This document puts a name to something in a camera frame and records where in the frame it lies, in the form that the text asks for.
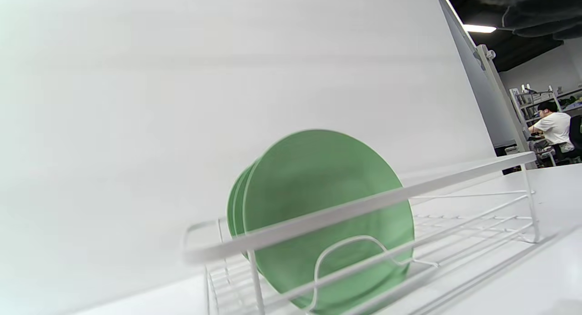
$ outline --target dish rack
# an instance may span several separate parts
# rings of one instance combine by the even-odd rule
[[[382,305],[386,300],[396,300],[410,293],[415,286],[429,280],[443,267],[460,260],[480,257],[483,253],[508,241],[537,243],[540,230],[532,189],[524,164],[536,160],[532,152],[497,157],[466,170],[431,179],[413,186],[402,187],[373,195],[361,200],[300,216],[292,220],[249,232],[232,239],[226,228],[225,218],[195,224],[185,234],[185,261],[189,265],[203,265],[204,290],[207,315],[299,315],[309,314],[317,303],[317,289],[341,280],[366,267],[383,261],[397,265],[410,265],[407,278],[390,290],[358,305],[345,313],[357,315]],[[423,195],[430,191],[476,179],[505,168],[521,166],[524,182],[523,190],[499,191],[475,195]],[[381,253],[343,268],[323,277],[314,273],[314,280],[294,288],[284,294],[276,292],[256,269],[255,250],[291,239],[326,226],[348,220],[355,216],[390,207],[401,201],[422,201],[432,199],[465,200],[470,197],[480,199],[503,199],[502,203],[486,207],[458,207],[441,203],[442,207],[429,203],[413,205],[415,239],[393,249],[386,249],[370,236],[355,236],[328,247],[318,263],[336,248],[360,240],[372,240],[380,245]],[[192,248],[192,240],[208,243],[210,246]],[[413,257],[396,261],[401,253],[414,250]],[[298,309],[289,300],[301,295],[312,294],[312,303],[307,309]]]

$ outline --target office chair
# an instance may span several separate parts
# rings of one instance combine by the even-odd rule
[[[582,157],[582,133],[580,132],[580,125],[582,122],[582,116],[574,116],[570,118],[570,133],[569,138],[572,145],[574,145],[574,150],[562,153],[561,145],[565,143],[558,143],[552,145],[554,151],[556,152],[556,165],[567,165],[574,162],[574,158]]]

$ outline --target white wall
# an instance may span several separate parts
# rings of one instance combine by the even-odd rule
[[[493,156],[437,0],[0,9],[2,314],[187,276],[183,229],[294,131],[353,135],[397,173]]]
[[[568,50],[570,60],[578,71],[578,75],[582,78],[582,38],[565,40],[564,46]]]
[[[499,73],[505,89],[521,89],[529,83],[534,90],[547,90],[562,87],[562,91],[577,88],[582,78],[574,66],[573,56],[564,46],[559,46],[515,68]]]
[[[506,107],[503,97],[493,92],[474,44],[472,41],[467,41],[470,37],[465,36],[467,33],[462,29],[450,6],[444,0],[441,0],[441,6],[491,142],[495,147],[513,144],[515,140],[512,133],[513,124],[511,118],[505,116],[507,112],[503,110]]]

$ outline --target green plate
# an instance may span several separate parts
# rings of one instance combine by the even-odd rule
[[[228,197],[228,205],[226,206],[226,223],[228,224],[228,230],[231,233],[231,236],[237,236],[235,230],[235,220],[234,220],[234,213],[235,213],[235,199],[237,197],[237,192],[239,191],[239,187],[241,186],[243,177],[247,172],[249,172],[250,168],[247,168],[235,181],[235,185],[232,186],[231,194]]]
[[[234,205],[232,209],[233,226],[235,228],[235,235],[245,234],[245,224],[243,222],[243,197],[245,195],[245,188],[249,180],[249,174],[256,163],[253,163],[241,175],[241,184],[237,188],[234,197]]]
[[[390,166],[364,143],[328,130],[308,130],[285,137],[256,163],[245,190],[243,221],[250,232],[298,216],[401,187]],[[256,251],[262,275],[280,293],[312,282],[320,253],[332,244],[369,235],[391,249],[414,239],[408,201],[352,218]],[[381,252],[370,241],[333,251],[320,277]],[[412,257],[412,250],[396,257]],[[341,314],[399,284],[408,267],[383,262],[320,289],[316,308],[322,315]],[[301,309],[312,294],[292,300]]]

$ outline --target white t-shirt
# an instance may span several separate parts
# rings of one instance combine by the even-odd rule
[[[570,116],[564,113],[551,113],[539,120],[534,127],[544,132],[544,137],[551,145],[566,143],[561,146],[562,152],[574,150],[570,142]]]

